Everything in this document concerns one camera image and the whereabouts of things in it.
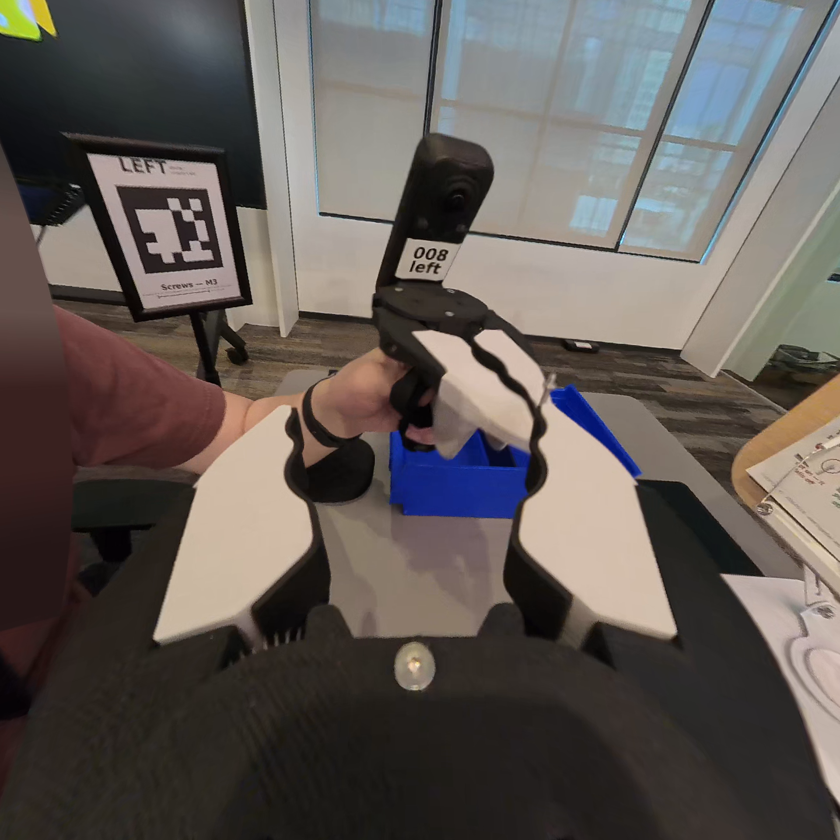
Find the large black wall display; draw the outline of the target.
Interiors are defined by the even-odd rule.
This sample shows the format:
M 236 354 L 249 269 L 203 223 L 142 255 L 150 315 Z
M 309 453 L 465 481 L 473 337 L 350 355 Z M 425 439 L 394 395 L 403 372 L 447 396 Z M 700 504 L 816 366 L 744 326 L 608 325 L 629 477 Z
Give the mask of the large black wall display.
M 2 36 L 15 176 L 75 181 L 65 133 L 223 149 L 234 202 L 266 209 L 245 4 L 47 3 L 57 37 Z

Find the dark desk pad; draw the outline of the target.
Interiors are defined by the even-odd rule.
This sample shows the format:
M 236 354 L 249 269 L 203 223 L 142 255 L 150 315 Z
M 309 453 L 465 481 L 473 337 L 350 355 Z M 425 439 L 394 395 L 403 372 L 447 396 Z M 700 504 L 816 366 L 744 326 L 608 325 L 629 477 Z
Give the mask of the dark desk pad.
M 720 574 L 764 577 L 764 573 L 684 483 L 642 479 L 638 489 L 651 490 L 675 513 L 703 546 Z

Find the person's left hand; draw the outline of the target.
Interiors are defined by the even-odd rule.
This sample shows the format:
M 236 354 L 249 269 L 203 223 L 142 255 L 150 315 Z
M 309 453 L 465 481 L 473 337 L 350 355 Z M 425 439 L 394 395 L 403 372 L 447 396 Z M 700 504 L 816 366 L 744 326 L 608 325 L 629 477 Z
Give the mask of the person's left hand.
M 395 432 L 402 416 L 391 403 L 391 393 L 408 371 L 381 350 L 365 353 L 314 386 L 311 414 L 336 438 Z

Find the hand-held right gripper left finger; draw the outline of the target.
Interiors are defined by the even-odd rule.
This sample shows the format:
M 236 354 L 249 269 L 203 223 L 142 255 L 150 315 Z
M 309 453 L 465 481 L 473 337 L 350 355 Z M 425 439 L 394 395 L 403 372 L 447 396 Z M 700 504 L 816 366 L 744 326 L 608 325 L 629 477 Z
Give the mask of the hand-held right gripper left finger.
M 329 603 L 330 566 L 317 510 L 285 476 L 296 455 L 300 419 L 282 407 L 197 481 L 154 628 L 157 644 L 226 627 L 249 648 L 305 637 L 310 612 Z

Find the person's left forearm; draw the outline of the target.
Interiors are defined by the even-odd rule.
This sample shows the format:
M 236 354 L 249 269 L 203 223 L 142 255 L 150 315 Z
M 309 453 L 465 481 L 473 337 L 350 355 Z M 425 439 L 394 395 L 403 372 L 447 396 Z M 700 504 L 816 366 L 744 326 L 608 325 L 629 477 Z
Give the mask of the person's left forearm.
M 197 455 L 178 465 L 178 469 L 194 475 L 203 474 L 224 451 L 263 422 L 270 414 L 287 406 L 301 409 L 304 396 L 303 393 L 297 393 L 252 401 L 230 392 L 223 392 L 223 395 L 224 414 L 218 430 L 206 447 Z

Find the black wrist band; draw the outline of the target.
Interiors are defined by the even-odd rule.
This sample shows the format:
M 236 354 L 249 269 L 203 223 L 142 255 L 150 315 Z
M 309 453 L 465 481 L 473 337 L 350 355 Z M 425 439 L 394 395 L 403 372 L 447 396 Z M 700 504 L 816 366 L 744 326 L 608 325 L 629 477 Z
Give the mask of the black wrist band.
M 325 448 L 341 448 L 361 438 L 360 435 L 340 437 L 332 434 L 315 416 L 312 408 L 312 396 L 316 387 L 327 378 L 316 381 L 305 391 L 301 402 L 301 416 L 310 435 Z

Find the papers on wooden table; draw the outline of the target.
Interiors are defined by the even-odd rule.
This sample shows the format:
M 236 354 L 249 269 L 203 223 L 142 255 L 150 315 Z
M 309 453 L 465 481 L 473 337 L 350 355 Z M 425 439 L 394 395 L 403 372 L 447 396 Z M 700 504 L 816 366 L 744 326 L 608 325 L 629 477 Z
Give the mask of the papers on wooden table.
M 742 446 L 740 499 L 835 594 L 839 587 L 839 376 Z

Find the open laptop with blue screen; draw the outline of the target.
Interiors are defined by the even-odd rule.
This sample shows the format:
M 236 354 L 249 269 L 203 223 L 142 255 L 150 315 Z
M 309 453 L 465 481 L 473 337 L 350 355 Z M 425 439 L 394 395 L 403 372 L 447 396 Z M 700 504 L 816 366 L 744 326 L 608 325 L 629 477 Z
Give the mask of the open laptop with blue screen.
M 23 177 L 15 182 L 32 226 L 63 225 L 86 204 L 81 187 L 73 183 Z

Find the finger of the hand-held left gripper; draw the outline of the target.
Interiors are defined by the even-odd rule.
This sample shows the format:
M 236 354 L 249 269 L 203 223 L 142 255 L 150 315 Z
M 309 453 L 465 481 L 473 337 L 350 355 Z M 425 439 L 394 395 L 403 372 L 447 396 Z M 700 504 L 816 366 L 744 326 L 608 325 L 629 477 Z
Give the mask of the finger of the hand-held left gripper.
M 482 330 L 472 340 L 472 382 L 487 411 L 511 411 L 525 399 L 541 405 L 544 377 L 538 363 L 501 329 Z
M 465 340 L 433 330 L 413 336 L 444 369 L 433 406 L 434 445 L 440 455 L 457 455 L 477 430 L 502 447 L 529 447 L 532 415 L 526 402 L 476 359 Z

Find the framed marker sign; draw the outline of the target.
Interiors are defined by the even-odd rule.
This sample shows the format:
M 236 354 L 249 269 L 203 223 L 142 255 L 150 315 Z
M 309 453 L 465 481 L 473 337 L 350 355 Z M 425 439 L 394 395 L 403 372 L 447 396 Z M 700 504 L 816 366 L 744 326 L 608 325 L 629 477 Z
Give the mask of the framed marker sign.
M 224 149 L 62 136 L 134 321 L 253 302 Z

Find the black chair frame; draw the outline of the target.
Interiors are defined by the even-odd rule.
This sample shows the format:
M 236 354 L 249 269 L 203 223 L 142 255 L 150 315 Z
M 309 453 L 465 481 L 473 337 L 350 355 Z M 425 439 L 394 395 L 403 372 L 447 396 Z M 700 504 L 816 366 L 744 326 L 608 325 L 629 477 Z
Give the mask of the black chair frame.
M 163 479 L 90 479 L 76 483 L 70 525 L 79 538 L 84 591 L 95 596 L 135 550 L 136 533 L 152 530 L 191 484 Z

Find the yellow green wall logo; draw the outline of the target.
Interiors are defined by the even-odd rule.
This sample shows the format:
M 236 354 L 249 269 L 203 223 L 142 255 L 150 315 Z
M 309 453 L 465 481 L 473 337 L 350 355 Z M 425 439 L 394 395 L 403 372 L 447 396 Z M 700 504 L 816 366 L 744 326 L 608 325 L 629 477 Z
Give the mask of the yellow green wall logo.
M 1 35 L 41 41 L 44 34 L 58 37 L 47 1 L 1 1 Z

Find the white framed window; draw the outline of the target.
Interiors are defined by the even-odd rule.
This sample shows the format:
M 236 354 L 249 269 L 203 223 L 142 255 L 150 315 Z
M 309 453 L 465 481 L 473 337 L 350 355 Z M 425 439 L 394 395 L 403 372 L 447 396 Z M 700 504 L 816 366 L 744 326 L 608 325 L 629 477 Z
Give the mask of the white framed window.
M 483 235 L 699 262 L 837 5 L 310 2 L 318 210 L 391 221 L 438 132 Z

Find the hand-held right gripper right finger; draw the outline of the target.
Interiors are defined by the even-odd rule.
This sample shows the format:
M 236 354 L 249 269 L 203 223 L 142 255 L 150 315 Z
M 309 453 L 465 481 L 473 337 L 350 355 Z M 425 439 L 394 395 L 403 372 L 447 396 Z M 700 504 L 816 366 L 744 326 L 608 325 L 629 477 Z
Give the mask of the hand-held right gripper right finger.
M 504 585 L 530 635 L 580 648 L 598 624 L 677 636 L 635 478 L 557 408 L 535 419 Z

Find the plain blue plastic bin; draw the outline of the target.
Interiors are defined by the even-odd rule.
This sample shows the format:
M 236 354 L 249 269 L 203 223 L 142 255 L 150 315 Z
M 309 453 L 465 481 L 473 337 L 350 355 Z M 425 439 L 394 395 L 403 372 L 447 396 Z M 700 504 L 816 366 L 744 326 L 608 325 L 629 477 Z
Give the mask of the plain blue plastic bin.
M 390 502 L 407 516 L 512 519 L 526 496 L 529 454 L 495 450 L 482 432 L 450 460 L 407 449 L 397 432 L 389 445 Z

